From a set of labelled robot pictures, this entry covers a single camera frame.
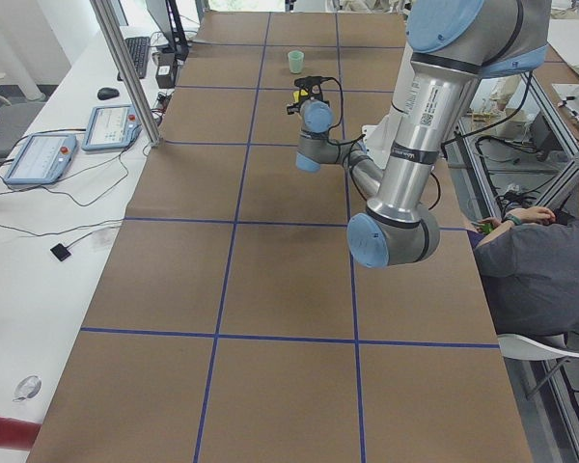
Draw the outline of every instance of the green object in hand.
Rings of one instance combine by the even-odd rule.
[[[489,222],[487,222],[486,224],[480,224],[479,228],[481,229],[481,233],[483,234],[490,234],[494,230],[493,225]]]

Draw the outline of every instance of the white desk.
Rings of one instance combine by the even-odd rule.
[[[125,28],[124,35],[149,35],[150,31]],[[158,93],[154,64],[149,62],[142,81],[150,105]],[[123,82],[116,79],[116,67],[101,33],[75,63],[60,87],[49,99],[28,133],[58,128],[86,127],[94,106],[129,103]],[[118,98],[97,99],[101,87],[116,87]],[[45,191],[0,196],[0,223],[36,233],[57,232],[108,219],[121,219],[131,198],[146,157],[142,150],[148,139],[140,134],[123,155],[128,177],[111,192],[88,207],[69,198]],[[96,165],[117,153],[86,154],[78,151],[66,175]],[[102,193],[124,173],[120,163],[103,167],[56,185],[80,202]],[[0,192],[6,191],[0,180]],[[97,286],[113,237],[99,246],[93,236],[77,243],[72,256],[59,262],[49,249],[69,244],[86,231],[60,236],[25,237],[23,233],[0,229],[0,416],[41,422],[69,357],[72,344]],[[13,402],[14,388],[29,375],[41,381],[40,393],[23,402]],[[27,452],[0,449],[0,463],[23,462]]]

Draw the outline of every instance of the white chair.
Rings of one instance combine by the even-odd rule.
[[[570,358],[579,359],[579,348],[566,346],[564,335],[531,339],[516,334],[502,334],[498,336],[500,351],[509,359],[545,361],[558,359],[556,365],[547,371],[547,374],[526,395],[531,399],[538,390],[551,379],[564,362]]]

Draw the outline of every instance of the metal pole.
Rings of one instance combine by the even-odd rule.
[[[100,30],[105,36],[107,47],[109,48],[114,63],[120,72],[131,102],[135,107],[135,112],[139,116],[139,120],[146,130],[146,134],[151,142],[152,147],[156,147],[161,141],[161,135],[156,126],[156,122],[152,117],[151,108],[144,94],[142,84],[139,82],[139,77],[133,65],[126,45],[124,44],[123,34],[120,31],[118,19],[114,13],[110,0],[90,0],[90,3],[95,10],[96,20],[100,26]]]
[[[526,395],[526,398],[528,400],[531,400],[532,397],[534,397],[536,395],[536,393],[538,392],[538,390],[544,385],[544,383],[546,383],[547,381],[549,381],[551,379],[551,377],[556,374],[556,372],[564,366],[564,362],[568,360],[568,357],[562,357],[560,359],[558,359],[558,362],[556,362],[556,365],[551,368],[547,374],[544,376],[544,378],[542,378],[540,381],[537,382],[537,384],[534,386],[534,388],[529,391]]]
[[[200,20],[200,23],[202,23],[202,18],[210,9],[210,5],[207,0],[195,0],[195,8],[197,9],[197,17]]]

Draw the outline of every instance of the small cup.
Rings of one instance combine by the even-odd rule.
[[[305,54],[300,50],[292,50],[288,53],[289,72],[299,74],[305,63]]]

